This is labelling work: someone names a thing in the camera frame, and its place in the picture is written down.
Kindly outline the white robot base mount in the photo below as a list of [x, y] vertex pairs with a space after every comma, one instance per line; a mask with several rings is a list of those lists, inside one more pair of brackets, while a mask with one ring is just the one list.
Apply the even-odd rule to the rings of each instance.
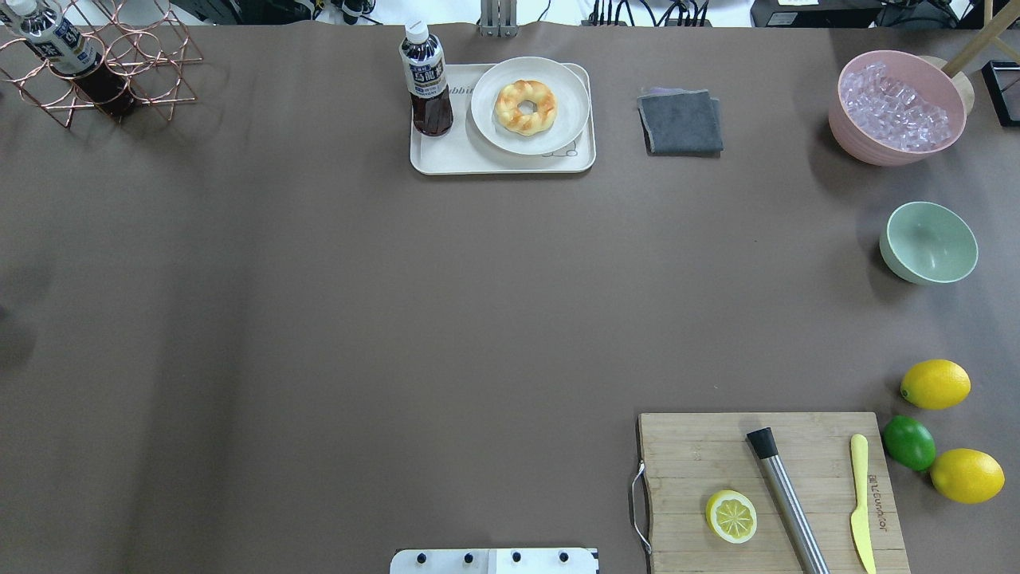
[[402, 549], [390, 573], [598, 573], [596, 547]]

